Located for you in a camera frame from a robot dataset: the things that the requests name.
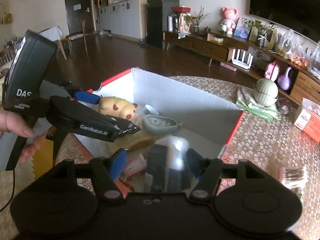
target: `pink bear figurine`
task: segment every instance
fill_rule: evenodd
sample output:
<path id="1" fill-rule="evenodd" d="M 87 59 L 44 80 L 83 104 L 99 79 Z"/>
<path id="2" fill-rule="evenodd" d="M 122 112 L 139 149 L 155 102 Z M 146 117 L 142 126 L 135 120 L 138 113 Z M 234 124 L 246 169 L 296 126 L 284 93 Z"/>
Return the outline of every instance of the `pink bear figurine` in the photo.
<path id="1" fill-rule="evenodd" d="M 223 7 L 222 11 L 224 12 L 225 19 L 221 24 L 226 25 L 228 28 L 227 34 L 232 34 L 233 29 L 236 27 L 236 23 L 233 21 L 234 18 L 238 14 L 237 9 L 228 9 L 227 7 Z"/>

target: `wooden tv cabinet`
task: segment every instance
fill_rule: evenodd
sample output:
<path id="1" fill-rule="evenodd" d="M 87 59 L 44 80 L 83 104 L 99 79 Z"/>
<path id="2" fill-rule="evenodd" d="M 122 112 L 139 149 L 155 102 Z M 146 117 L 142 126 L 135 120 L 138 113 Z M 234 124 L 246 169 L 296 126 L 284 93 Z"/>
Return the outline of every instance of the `wooden tv cabinet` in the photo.
<path id="1" fill-rule="evenodd" d="M 209 66 L 213 59 L 227 63 L 228 65 L 244 72 L 253 78 L 259 80 L 264 77 L 263 69 L 256 69 L 251 67 L 250 69 L 244 69 L 238 67 L 231 62 L 233 49 L 249 50 L 249 47 L 253 47 L 261 52 L 267 53 L 275 57 L 276 61 L 282 61 L 287 65 L 290 65 L 294 69 L 293 87 L 289 91 L 284 91 L 279 88 L 279 92 L 291 99 L 293 102 L 300 105 L 303 98 L 310 99 L 311 101 L 320 105 L 320 81 L 309 73 L 306 69 L 293 64 L 290 60 L 284 59 L 278 54 L 271 53 L 267 48 L 261 48 L 254 42 L 236 37 L 233 35 L 217 33 L 223 36 L 223 43 L 212 43 L 200 35 L 190 34 L 185 38 L 178 39 L 178 33 L 166 31 L 163 33 L 163 40 L 166 42 L 166 49 L 169 49 L 170 44 L 181 46 L 185 49 L 192 50 L 199 54 L 205 55 L 210 58 Z"/>

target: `snack bag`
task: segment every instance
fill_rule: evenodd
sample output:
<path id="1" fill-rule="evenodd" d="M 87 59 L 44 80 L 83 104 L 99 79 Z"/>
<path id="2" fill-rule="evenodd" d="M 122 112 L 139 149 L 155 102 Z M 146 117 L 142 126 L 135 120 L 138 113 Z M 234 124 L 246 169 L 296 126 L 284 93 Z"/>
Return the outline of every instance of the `snack bag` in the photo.
<path id="1" fill-rule="evenodd" d="M 276 47 L 276 52 L 286 59 L 289 59 L 292 48 L 296 45 L 296 37 L 292 29 L 288 30 L 284 35 L 282 35 L 278 46 Z"/>
<path id="2" fill-rule="evenodd" d="M 306 68 L 308 66 L 307 54 L 299 42 L 297 42 L 297 45 L 291 50 L 290 60 L 300 67 Z"/>
<path id="3" fill-rule="evenodd" d="M 311 54 L 310 66 L 316 68 L 316 70 L 320 70 L 320 41 L 315 51 Z"/>
<path id="4" fill-rule="evenodd" d="M 182 13 L 179 18 L 179 32 L 189 33 L 192 25 L 192 15 L 190 13 Z"/>

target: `finger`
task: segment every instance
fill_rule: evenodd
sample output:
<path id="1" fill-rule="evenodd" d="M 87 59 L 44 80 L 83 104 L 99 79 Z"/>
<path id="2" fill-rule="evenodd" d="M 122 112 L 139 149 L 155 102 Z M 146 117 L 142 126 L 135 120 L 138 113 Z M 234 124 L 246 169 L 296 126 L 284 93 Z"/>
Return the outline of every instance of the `finger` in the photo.
<path id="1" fill-rule="evenodd" d="M 13 131 L 15 134 L 26 138 L 34 135 L 34 130 L 28 127 L 26 121 L 20 115 L 6 111 L 4 118 L 6 130 Z"/>
<path id="2" fill-rule="evenodd" d="M 24 163 L 26 160 L 27 160 L 27 158 L 24 155 L 21 155 L 20 158 L 19 158 L 19 161 L 21 163 Z"/>
<path id="3" fill-rule="evenodd" d="M 34 145 L 29 145 L 26 148 L 23 149 L 23 156 L 25 156 L 26 158 L 33 156 L 36 153 L 36 148 L 34 147 Z"/>
<path id="4" fill-rule="evenodd" d="M 38 136 L 34 141 L 33 144 L 36 148 L 36 150 L 40 150 L 41 146 L 44 144 L 45 142 L 45 138 L 47 136 L 47 131 L 45 133 L 43 133 L 42 135 Z"/>

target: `brown door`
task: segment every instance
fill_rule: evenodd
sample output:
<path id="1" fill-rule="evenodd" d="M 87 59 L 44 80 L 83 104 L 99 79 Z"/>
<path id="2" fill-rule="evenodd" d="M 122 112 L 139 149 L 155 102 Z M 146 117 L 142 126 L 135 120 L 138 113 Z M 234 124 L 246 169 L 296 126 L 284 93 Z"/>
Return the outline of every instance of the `brown door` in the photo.
<path id="1" fill-rule="evenodd" d="M 81 19 L 85 20 L 85 33 L 94 31 L 91 0 L 65 0 L 69 33 L 82 32 Z"/>

